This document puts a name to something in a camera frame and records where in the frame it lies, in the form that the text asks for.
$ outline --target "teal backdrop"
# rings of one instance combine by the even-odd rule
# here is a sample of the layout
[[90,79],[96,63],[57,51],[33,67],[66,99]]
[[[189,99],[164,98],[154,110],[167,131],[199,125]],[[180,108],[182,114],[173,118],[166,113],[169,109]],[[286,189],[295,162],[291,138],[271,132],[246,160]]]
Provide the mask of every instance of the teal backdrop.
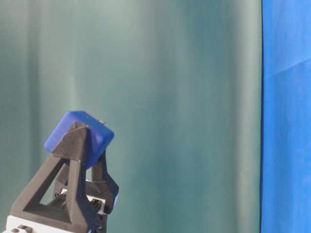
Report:
[[259,232],[259,0],[1,0],[0,80],[2,229],[85,110],[115,132],[108,232]]

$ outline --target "blue fabric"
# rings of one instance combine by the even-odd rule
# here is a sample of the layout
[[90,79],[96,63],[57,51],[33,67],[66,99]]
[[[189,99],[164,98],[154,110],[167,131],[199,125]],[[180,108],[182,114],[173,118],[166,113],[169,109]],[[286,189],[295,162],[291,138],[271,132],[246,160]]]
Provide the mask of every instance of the blue fabric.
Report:
[[262,233],[311,232],[311,1],[263,0]]

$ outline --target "blue cube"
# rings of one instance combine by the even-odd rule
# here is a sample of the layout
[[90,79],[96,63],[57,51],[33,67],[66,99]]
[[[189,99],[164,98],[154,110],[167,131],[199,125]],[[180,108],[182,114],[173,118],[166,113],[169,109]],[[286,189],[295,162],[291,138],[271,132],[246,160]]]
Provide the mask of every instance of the blue cube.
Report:
[[114,133],[86,112],[66,112],[45,142],[44,147],[48,152],[52,153],[74,122],[88,125],[91,132],[92,154],[88,155],[86,164],[86,168],[88,169],[97,163],[100,156],[113,139]]

